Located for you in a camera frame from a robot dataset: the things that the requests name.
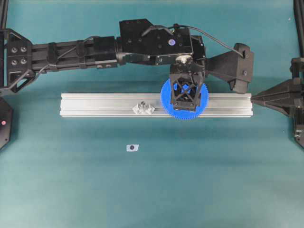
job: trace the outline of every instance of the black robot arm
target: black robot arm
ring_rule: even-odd
[[[253,68],[248,46],[236,44],[231,51],[208,59],[202,37],[191,35],[186,26],[167,28],[147,19],[124,20],[119,25],[117,38],[93,36],[38,45],[11,29],[0,30],[0,95],[15,94],[50,71],[107,69],[125,63],[171,65],[171,103],[178,110],[195,111],[208,74],[228,82],[231,90],[246,93]]]

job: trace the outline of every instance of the black mount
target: black mount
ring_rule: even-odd
[[[294,138],[304,147],[304,85],[300,72],[304,71],[304,58],[293,58],[288,79],[251,97],[251,102],[279,111],[294,119]]]

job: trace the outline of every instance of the aluminum rail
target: aluminum rail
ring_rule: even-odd
[[[62,94],[62,117],[170,117],[160,94]],[[209,94],[206,110],[199,117],[251,117],[251,94]],[[136,114],[133,107],[144,101],[155,108],[152,114]]]

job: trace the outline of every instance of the black cable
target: black cable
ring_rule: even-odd
[[[303,10],[304,10],[304,5],[303,5],[302,0],[294,0],[294,18],[295,18],[295,24],[296,24],[297,33],[298,33],[301,57],[304,57],[304,30],[303,30],[304,15],[303,15]]]
[[[198,31],[198,32],[204,34],[206,37],[208,37],[208,38],[214,40],[215,42],[217,42],[217,43],[220,44],[221,46],[223,46],[223,47],[225,47],[225,48],[227,48],[227,49],[229,49],[229,50],[231,50],[231,51],[234,51],[235,53],[237,53],[238,55],[240,55],[242,58],[244,58],[244,55],[243,55],[242,53],[240,53],[239,51],[235,50],[234,48],[232,48],[232,47],[230,47],[230,46],[224,44],[224,43],[223,43],[222,41],[220,41],[219,39],[217,39],[217,38],[211,36],[209,33],[205,32],[205,31],[203,31],[203,30],[201,30],[201,29],[199,29],[199,28],[192,27],[192,26],[188,26],[188,25],[178,25],[178,26],[179,26],[179,27],[185,27],[185,28],[189,28],[189,29]]]

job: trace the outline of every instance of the black bracket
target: black bracket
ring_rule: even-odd
[[[304,58],[293,58],[288,79],[253,97],[251,102],[279,111],[294,119],[294,138],[304,147],[304,84],[300,72],[304,71]]]
[[[58,61],[58,53],[56,43],[49,43],[47,50],[47,63],[50,66],[51,71],[57,72],[57,61]]]
[[[87,69],[86,66],[86,49],[85,49],[85,44],[83,40],[77,41],[76,44],[76,53],[79,59],[79,68],[80,69]]]
[[[207,69],[208,73],[228,82],[231,90],[244,94],[253,75],[254,53],[245,44],[236,43],[234,49],[242,53],[244,57],[234,51],[229,51],[209,58]]]

